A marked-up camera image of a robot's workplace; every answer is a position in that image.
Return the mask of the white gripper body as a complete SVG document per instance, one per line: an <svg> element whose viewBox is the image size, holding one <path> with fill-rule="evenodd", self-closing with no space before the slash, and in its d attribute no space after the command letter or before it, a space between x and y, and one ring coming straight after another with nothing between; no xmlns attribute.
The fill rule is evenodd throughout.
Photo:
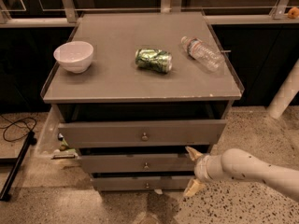
<svg viewBox="0 0 299 224"><path fill-rule="evenodd" d="M203 155L199 157L194 165L194 174L196 178L203 183L216 181L214 170L214 164L216 162L216 156Z"/></svg>

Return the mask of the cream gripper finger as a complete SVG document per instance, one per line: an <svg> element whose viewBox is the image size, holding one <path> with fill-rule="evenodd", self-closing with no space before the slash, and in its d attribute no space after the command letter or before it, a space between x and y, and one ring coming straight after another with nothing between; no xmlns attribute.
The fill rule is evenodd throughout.
<svg viewBox="0 0 299 224"><path fill-rule="evenodd" d="M205 187L206 185L197 178L191 178L186 189L183 192L183 196L192 197Z"/></svg>
<svg viewBox="0 0 299 224"><path fill-rule="evenodd" d="M185 149L187 150L192 161L197 161L202 156L202 153L193 147L185 147Z"/></svg>

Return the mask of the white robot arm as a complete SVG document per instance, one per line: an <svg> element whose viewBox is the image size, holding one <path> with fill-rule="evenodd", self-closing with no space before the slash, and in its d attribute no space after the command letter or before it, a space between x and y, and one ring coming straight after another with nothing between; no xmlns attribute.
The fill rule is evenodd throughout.
<svg viewBox="0 0 299 224"><path fill-rule="evenodd" d="M270 105L263 112L268 118L280 120L291 113L291 102L298 94L298 63L289 72ZM258 145L262 155L262 146ZM299 201L299 170L277 166L255 157L246 150L230 148L222 153L203 154L186 147L194 162L194 177L184 190L185 197L192 197L206 184L232 181L262 183L282 195Z"/></svg>

